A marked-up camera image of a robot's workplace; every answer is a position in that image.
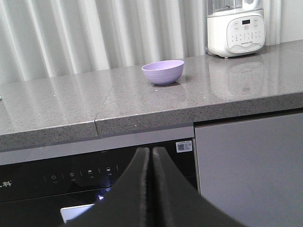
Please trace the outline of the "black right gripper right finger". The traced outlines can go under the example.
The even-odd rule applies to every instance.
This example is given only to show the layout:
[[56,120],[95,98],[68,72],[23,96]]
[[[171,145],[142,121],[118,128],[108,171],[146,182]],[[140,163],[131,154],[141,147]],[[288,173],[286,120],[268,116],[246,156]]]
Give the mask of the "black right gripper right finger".
[[161,223],[165,227],[243,227],[202,197],[173,163],[164,147],[152,150]]

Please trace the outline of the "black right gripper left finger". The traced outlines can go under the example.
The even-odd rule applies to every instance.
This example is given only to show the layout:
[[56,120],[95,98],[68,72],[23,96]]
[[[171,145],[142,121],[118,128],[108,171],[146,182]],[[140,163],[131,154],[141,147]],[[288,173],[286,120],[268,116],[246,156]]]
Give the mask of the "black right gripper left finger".
[[105,198],[63,227],[147,227],[149,148],[138,148]]

